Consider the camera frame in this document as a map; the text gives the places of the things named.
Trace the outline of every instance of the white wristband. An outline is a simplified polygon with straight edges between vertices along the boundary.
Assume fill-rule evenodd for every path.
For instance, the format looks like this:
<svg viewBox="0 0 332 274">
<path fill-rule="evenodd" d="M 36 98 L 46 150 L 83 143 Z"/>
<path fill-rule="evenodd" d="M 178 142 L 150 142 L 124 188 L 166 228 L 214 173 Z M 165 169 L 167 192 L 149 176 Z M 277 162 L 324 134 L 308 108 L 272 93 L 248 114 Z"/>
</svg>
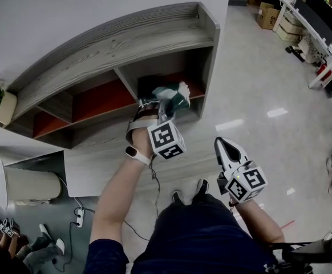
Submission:
<svg viewBox="0 0 332 274">
<path fill-rule="evenodd" d="M 125 149 L 126 154 L 133 159 L 137 159 L 140 162 L 143 162 L 146 166 L 148 166 L 151 163 L 151 160 L 144 156 L 142 153 L 140 153 L 137 149 L 135 149 L 132 146 L 128 146 L 127 149 Z"/>
</svg>

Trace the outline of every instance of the hand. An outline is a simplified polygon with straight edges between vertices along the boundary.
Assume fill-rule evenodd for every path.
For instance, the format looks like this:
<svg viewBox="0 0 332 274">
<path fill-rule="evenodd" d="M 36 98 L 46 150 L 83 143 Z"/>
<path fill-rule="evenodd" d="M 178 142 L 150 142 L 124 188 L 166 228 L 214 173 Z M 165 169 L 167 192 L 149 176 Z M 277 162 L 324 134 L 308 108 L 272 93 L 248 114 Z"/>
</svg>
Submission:
<svg viewBox="0 0 332 274">
<path fill-rule="evenodd" d="M 156 115 L 143 116 L 138 120 L 157 119 Z M 144 156 L 151 158 L 153 155 L 153 149 L 151 141 L 148 136 L 147 128 L 138 128 L 133 130 L 132 133 L 133 146 Z"/>
</svg>

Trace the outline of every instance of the strap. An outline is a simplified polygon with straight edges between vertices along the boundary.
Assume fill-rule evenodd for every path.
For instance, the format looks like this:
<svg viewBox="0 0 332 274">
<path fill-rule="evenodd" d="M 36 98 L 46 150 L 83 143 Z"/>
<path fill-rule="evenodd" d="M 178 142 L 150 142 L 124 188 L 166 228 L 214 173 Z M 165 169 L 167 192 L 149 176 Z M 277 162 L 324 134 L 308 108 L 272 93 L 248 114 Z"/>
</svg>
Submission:
<svg viewBox="0 0 332 274">
<path fill-rule="evenodd" d="M 149 158 L 145 157 L 138 150 L 137 150 L 137 154 L 136 154 L 136 156 L 134 158 L 138 159 L 140 162 L 143 162 L 146 166 L 149 166 L 149 164 L 151 163 L 151 160 Z"/>
<path fill-rule="evenodd" d="M 139 120 L 131 122 L 128 125 L 127 132 L 138 128 L 147 128 L 149 126 L 157 125 L 157 123 L 158 123 L 157 119 Z"/>
</svg>

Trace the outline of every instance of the wooden shelf top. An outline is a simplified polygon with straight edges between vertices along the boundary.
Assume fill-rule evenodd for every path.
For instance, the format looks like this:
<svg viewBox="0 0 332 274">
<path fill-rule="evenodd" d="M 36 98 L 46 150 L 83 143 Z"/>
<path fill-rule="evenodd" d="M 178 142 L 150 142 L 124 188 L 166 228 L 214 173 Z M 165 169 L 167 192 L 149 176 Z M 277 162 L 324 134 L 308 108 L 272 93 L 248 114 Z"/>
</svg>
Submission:
<svg viewBox="0 0 332 274">
<path fill-rule="evenodd" d="M 56 93 L 91 76 L 142 59 L 213 46 L 197 18 L 137 27 L 70 55 L 25 86 L 13 120 Z"/>
</svg>

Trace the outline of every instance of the cable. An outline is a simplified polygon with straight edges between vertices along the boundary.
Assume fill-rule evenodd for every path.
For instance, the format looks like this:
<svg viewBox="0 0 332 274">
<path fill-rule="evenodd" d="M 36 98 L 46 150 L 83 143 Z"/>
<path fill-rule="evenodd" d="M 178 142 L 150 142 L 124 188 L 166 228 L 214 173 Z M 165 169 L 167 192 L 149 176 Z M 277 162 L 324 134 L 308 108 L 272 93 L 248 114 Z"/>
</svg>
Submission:
<svg viewBox="0 0 332 274">
<path fill-rule="evenodd" d="M 57 176 L 57 177 L 58 177 L 58 178 L 62 181 L 62 183 L 66 186 L 66 188 L 67 188 L 67 192 L 68 192 L 68 186 L 67 186 L 67 184 L 64 182 L 64 180 L 63 180 L 62 178 L 60 178 L 59 176 Z M 79 199 L 77 199 L 76 197 L 72 197 L 72 198 L 75 199 L 75 201 L 80 205 L 81 208 L 84 207 L 83 204 L 81 203 L 81 201 L 80 201 Z"/>
<path fill-rule="evenodd" d="M 61 273 L 64 273 L 64 268 L 65 268 L 65 266 L 68 265 L 68 264 L 70 264 L 70 263 L 72 262 L 72 258 L 74 257 L 74 253 L 73 253 L 73 251 L 72 251 L 72 236 L 71 236 L 71 229 L 72 229 L 72 225 L 73 225 L 73 224 L 77 224 L 77 223 L 71 221 L 71 222 L 70 222 L 70 228 L 68 229 L 68 234 L 69 234 L 69 236 L 70 236 L 70 250 L 71 250 L 70 259 L 69 259 L 67 262 L 65 262 L 65 263 L 63 264 L 63 270 L 58 269 L 58 268 L 56 267 L 56 265 L 53 264 L 53 267 L 54 267 L 58 272 L 61 272 Z"/>
<path fill-rule="evenodd" d="M 152 172 L 152 180 L 156 180 L 157 181 L 157 184 L 159 185 L 159 191 L 158 191 L 158 193 L 157 193 L 157 198 L 156 198 L 156 202 L 155 202 L 155 207 L 156 207 L 156 213 L 157 213 L 157 216 L 156 216 L 156 222 L 157 222 L 157 220 L 158 220 L 158 218 L 159 218 L 159 209 L 158 209 L 158 207 L 157 207 L 157 202 L 159 201 L 159 197 L 160 197 L 160 192 L 161 192 L 161 185 L 160 185 L 160 181 L 158 180 L 158 178 L 157 178 L 157 175 L 156 175 L 156 172 L 155 172 L 155 170 L 153 169 L 153 167 L 152 167 L 152 164 L 153 164 L 153 160 L 155 159 L 155 157 L 153 157 L 152 158 L 152 160 L 151 160 L 151 163 L 149 164 L 149 169 L 151 170 L 151 172 Z"/>
<path fill-rule="evenodd" d="M 141 237 L 137 232 L 136 232 L 136 230 L 128 223 L 128 222 L 126 222 L 126 221 L 124 221 L 125 222 L 125 224 L 126 225 L 128 225 L 130 228 L 132 228 L 133 229 L 133 231 L 134 231 L 134 233 L 136 234 L 136 235 L 138 235 L 138 237 L 140 237 L 141 239 L 143 239 L 143 240 L 146 240 L 146 241 L 149 241 L 148 239 L 145 239 L 144 237 Z"/>
<path fill-rule="evenodd" d="M 157 184 L 158 184 L 158 186 L 159 186 L 159 187 L 158 187 L 158 192 L 157 192 L 157 198 L 156 198 L 156 201 L 155 201 L 156 214 L 157 214 L 157 216 L 156 216 L 156 221 L 157 221 L 158 218 L 159 218 L 159 209 L 158 209 L 158 207 L 157 207 L 157 203 L 158 203 L 158 201 L 159 201 L 159 197 L 160 197 L 161 184 L 160 184 L 160 181 L 159 181 L 158 178 L 157 178 L 157 175 L 156 175 L 155 170 L 152 168 L 152 162 L 153 162 L 153 160 L 154 160 L 154 157 L 153 157 L 153 159 L 152 159 L 152 161 L 151 161 L 151 163 L 150 163 L 150 165 L 149 165 L 149 169 L 150 169 L 151 172 L 152 172 L 152 180 L 156 180 L 156 181 L 157 181 Z M 63 180 L 62 178 L 60 178 L 59 176 L 58 176 L 58 178 L 59 178 L 59 179 L 61 180 L 61 182 L 66 186 L 67 191 L 68 191 L 68 186 L 67 186 L 67 184 L 64 182 L 64 180 Z M 82 210 L 86 210 L 86 211 L 90 211 L 90 212 L 92 212 L 92 213 L 95 213 L 95 210 L 93 210 L 93 209 L 89 209 L 89 208 L 85 208 L 79 199 L 77 199 L 76 197 L 73 197 L 73 198 L 75 199 L 75 201 L 76 201 L 76 202 L 79 204 L 79 206 L 80 206 L 80 207 L 76 207 L 76 208 L 74 209 L 74 215 L 75 215 L 75 216 L 78 215 L 78 214 L 76 214 L 76 210 L 77 210 L 77 209 L 82 209 Z M 148 239 L 145 239 L 144 237 L 140 236 L 140 235 L 137 233 L 137 231 L 134 229 L 134 227 L 131 226 L 128 222 L 124 221 L 124 223 L 125 223 L 126 225 L 128 225 L 128 226 L 134 231 L 134 233 L 135 233 L 139 238 L 141 238 L 141 239 L 143 239 L 143 240 L 146 240 L 146 241 L 149 241 Z M 74 257 L 74 253 L 73 253 L 73 250 L 72 250 L 72 234 L 71 234 L 71 230 L 72 230 L 72 225 L 73 225 L 73 224 L 76 224 L 76 225 L 77 225 L 78 223 L 76 223 L 76 222 L 74 222 L 74 221 L 70 222 L 70 227 L 69 227 L 69 229 L 68 229 L 68 235 L 70 236 L 70 251 L 71 251 L 70 259 L 69 259 L 67 262 L 65 262 L 65 263 L 63 264 L 63 270 L 58 269 L 58 268 L 56 267 L 56 265 L 54 264 L 54 262 L 53 262 L 53 267 L 54 267 L 58 272 L 61 272 L 61 273 L 64 273 L 64 269 L 65 269 L 66 265 L 69 265 L 69 264 L 72 262 L 72 258 Z"/>
</svg>

